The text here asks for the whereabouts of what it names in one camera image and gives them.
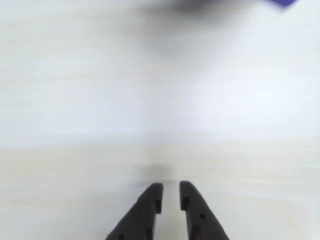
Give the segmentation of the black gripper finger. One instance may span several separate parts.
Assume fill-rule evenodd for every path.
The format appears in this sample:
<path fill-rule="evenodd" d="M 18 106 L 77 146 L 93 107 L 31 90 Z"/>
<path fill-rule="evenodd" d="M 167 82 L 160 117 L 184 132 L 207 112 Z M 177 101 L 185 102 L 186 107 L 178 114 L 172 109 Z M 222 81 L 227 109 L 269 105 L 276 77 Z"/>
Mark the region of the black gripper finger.
<path fill-rule="evenodd" d="M 207 202 L 189 181 L 179 183 L 180 209 L 185 212 L 189 240 L 228 240 Z"/>
<path fill-rule="evenodd" d="M 162 212 L 164 186 L 154 182 L 107 235 L 106 240 L 153 240 L 156 215 Z"/>

